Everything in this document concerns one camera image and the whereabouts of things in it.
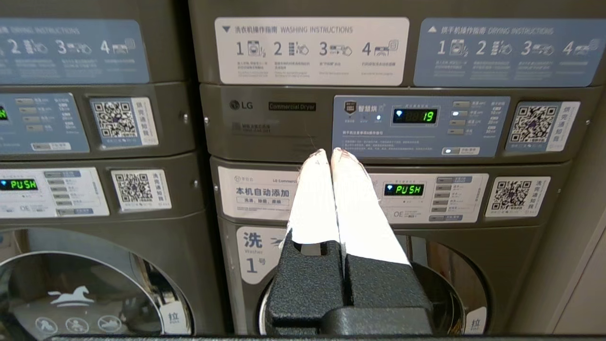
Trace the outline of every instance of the lg logo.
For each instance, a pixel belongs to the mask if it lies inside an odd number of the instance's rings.
[[[233,100],[233,101],[229,102],[229,107],[232,110],[238,110],[240,108],[242,108],[242,109],[252,109],[253,108],[253,103],[252,102],[240,102],[240,101]]]

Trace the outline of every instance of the washing machine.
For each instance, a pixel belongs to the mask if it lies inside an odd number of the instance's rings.
[[[4,337],[225,332],[183,16],[177,0],[3,7]]]

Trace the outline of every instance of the stacked washer dryer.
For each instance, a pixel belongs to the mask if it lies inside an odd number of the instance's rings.
[[[606,78],[606,6],[190,0],[239,333],[256,333],[298,166],[344,147],[434,304],[500,333]]]
[[[3,3],[3,337],[224,331],[183,20],[174,0]]]

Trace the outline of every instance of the digital display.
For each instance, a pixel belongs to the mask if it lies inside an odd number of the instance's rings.
[[[385,195],[391,195],[394,197],[411,197],[423,195],[424,184],[386,184]]]
[[[35,179],[0,179],[0,191],[37,191]]]
[[[393,109],[394,123],[435,123],[437,109]]]

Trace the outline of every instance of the drying instructions label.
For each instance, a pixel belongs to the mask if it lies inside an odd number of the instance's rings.
[[[497,177],[486,217],[536,217],[551,177]]]
[[[248,284],[258,284],[278,265],[280,243],[286,235],[282,228],[243,226],[236,232],[240,275]]]
[[[606,19],[427,18],[415,85],[585,87],[605,32]]]
[[[134,20],[0,18],[0,84],[147,82]]]
[[[0,169],[0,218],[109,215],[94,167]]]
[[[370,174],[391,224],[474,223],[488,174]]]
[[[94,98],[90,107],[103,147],[157,146],[158,133],[147,97]]]
[[[225,84],[398,86],[408,18],[217,18]]]
[[[581,102],[520,102],[505,150],[561,152]]]
[[[287,221],[299,172],[218,167],[223,213],[232,218]]]
[[[122,211],[173,207],[163,169],[113,170],[112,179]]]

